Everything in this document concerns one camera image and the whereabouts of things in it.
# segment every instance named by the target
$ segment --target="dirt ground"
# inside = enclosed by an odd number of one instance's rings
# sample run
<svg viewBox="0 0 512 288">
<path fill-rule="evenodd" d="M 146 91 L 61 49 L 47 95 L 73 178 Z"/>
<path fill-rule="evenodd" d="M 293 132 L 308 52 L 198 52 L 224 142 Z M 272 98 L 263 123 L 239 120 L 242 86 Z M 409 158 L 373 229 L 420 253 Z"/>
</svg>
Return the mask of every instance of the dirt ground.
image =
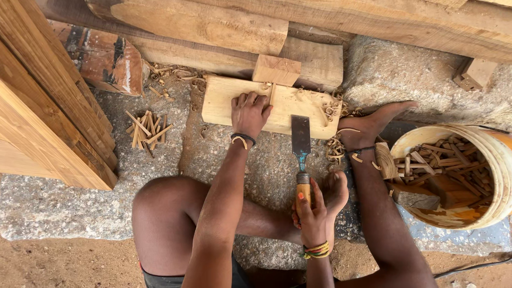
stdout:
<svg viewBox="0 0 512 288">
<path fill-rule="evenodd" d="M 510 253 L 488 257 L 424 252 L 434 274 L 453 268 L 503 260 Z M 366 245 L 346 240 L 336 243 L 332 254 L 334 275 L 350 279 L 377 270 Z M 9 242 L 0 238 L 0 287 L 126 287 L 145 288 L 132 239 L 43 239 Z M 448 276 L 437 281 L 440 288 L 505 288 L 512 282 L 512 264 L 502 264 Z"/>
</svg>

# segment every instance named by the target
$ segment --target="hand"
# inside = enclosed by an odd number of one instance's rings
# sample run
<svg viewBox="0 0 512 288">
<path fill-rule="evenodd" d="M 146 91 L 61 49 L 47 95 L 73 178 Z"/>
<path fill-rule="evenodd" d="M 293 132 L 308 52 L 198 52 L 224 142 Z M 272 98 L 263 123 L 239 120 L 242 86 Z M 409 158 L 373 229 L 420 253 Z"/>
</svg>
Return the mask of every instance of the hand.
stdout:
<svg viewBox="0 0 512 288">
<path fill-rule="evenodd" d="M 273 106 L 268 106 L 263 110 L 263 104 L 267 96 L 258 95 L 256 92 L 250 92 L 249 95 L 242 93 L 239 97 L 231 100 L 231 122 L 233 132 L 245 134 L 256 139 L 261 129 L 267 123 L 270 110 Z"/>
<path fill-rule="evenodd" d="M 326 219 L 327 209 L 324 204 L 324 196 L 318 187 L 318 183 L 313 178 L 310 178 L 311 187 L 313 188 L 315 202 L 311 208 L 308 200 L 302 196 L 301 193 L 297 195 L 299 205 L 302 209 L 301 223 L 298 222 L 297 212 L 295 211 L 295 204 L 292 209 L 294 210 L 292 218 L 293 223 L 301 229 L 301 241 L 307 248 L 322 245 L 327 241 L 326 234 Z"/>
</svg>

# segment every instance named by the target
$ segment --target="man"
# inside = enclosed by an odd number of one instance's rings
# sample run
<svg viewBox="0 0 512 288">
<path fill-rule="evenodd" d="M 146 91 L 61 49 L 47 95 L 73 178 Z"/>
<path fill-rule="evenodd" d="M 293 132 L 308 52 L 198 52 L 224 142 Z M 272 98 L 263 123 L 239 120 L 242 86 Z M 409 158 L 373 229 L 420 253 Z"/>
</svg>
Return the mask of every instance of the man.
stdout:
<svg viewBox="0 0 512 288">
<path fill-rule="evenodd" d="M 300 222 L 295 212 L 290 218 L 243 199 L 247 155 L 272 109 L 263 110 L 265 99 L 251 92 L 232 100 L 233 131 L 240 137 L 231 141 L 211 186 L 186 177 L 164 177 L 150 181 L 136 195 L 134 239 L 148 288 L 250 287 L 231 258 L 235 234 L 290 241 L 306 249 L 328 243 L 329 252 L 332 250 L 336 215 L 348 199 L 343 172 L 327 176 L 324 195 L 311 179 L 315 201 L 309 206 L 300 199 Z M 391 103 L 369 116 L 340 120 L 339 129 L 360 131 L 344 131 L 342 142 L 347 151 L 362 149 L 358 153 L 362 162 L 352 157 L 350 161 L 362 230 L 380 269 L 334 283 L 328 257 L 312 257 L 308 259 L 307 287 L 437 287 L 380 172 L 372 165 L 376 136 L 393 117 L 416 107 L 413 101 Z"/>
</svg>

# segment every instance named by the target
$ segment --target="stone floor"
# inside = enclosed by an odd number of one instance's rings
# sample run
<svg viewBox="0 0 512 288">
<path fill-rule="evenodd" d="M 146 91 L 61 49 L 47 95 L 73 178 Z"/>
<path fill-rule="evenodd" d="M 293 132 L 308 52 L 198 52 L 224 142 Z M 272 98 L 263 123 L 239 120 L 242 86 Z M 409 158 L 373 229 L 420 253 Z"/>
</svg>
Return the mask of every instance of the stone floor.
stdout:
<svg viewBox="0 0 512 288">
<path fill-rule="evenodd" d="M 501 128 L 512 125 L 512 66 L 500 65 L 492 84 L 482 92 L 464 92 L 451 81 L 462 60 L 462 56 L 445 52 L 357 36 L 349 50 L 343 85 L 345 101 L 374 106 L 413 99 L 420 102 L 421 108 L 408 115 L 409 120 L 479 123 Z M 2 237 L 127 239 L 132 236 L 132 199 L 147 181 L 183 174 L 210 182 L 226 153 L 231 127 L 202 121 L 202 93 L 189 81 L 178 81 L 173 76 L 164 79 L 173 102 L 158 98 L 149 90 L 146 99 L 95 93 L 114 127 L 119 182 L 113 191 L 69 188 L 59 180 L 4 174 L 0 183 Z M 163 88 L 152 85 L 159 91 Z M 156 147 L 155 159 L 132 149 L 131 139 L 124 131 L 131 123 L 124 111 L 140 115 L 146 109 L 168 114 L 168 124 L 174 124 L 167 132 L 166 143 Z M 203 126 L 207 127 L 204 139 L 199 134 Z M 244 194 L 271 209 L 289 211 L 297 172 L 291 138 L 262 132 L 258 140 L 247 161 Z M 307 167 L 313 177 L 321 178 L 327 174 L 328 162 L 322 157 L 325 150 L 317 147 L 314 139 L 312 147 L 318 150 L 319 157 L 310 156 Z M 350 167 L 343 164 L 339 169 L 349 171 Z M 353 189 L 350 195 L 349 204 L 338 216 L 336 234 L 362 242 Z M 402 215 L 423 250 L 477 255 L 512 250 L 508 219 L 485 232 L 452 232 L 422 226 L 406 212 Z M 299 249 L 298 245 L 247 236 L 237 236 L 234 243 L 234 253 L 245 268 L 304 268 L 305 261 L 296 257 Z"/>
</svg>

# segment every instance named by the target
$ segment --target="plastic bucket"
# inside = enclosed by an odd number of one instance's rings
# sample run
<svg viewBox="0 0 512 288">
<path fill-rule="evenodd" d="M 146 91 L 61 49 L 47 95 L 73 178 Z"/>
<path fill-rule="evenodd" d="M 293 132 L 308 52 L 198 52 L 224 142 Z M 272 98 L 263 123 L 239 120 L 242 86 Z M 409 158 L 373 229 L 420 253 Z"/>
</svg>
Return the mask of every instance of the plastic bucket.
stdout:
<svg viewBox="0 0 512 288">
<path fill-rule="evenodd" d="M 494 180 L 492 202 L 476 209 L 456 208 L 436 211 L 404 207 L 416 219 L 435 227 L 469 230 L 484 228 L 512 212 L 512 137 L 493 130 L 459 124 L 430 125 L 405 133 L 393 145 L 391 154 L 403 158 L 418 144 L 434 144 L 456 133 L 471 141 L 487 159 Z"/>
</svg>

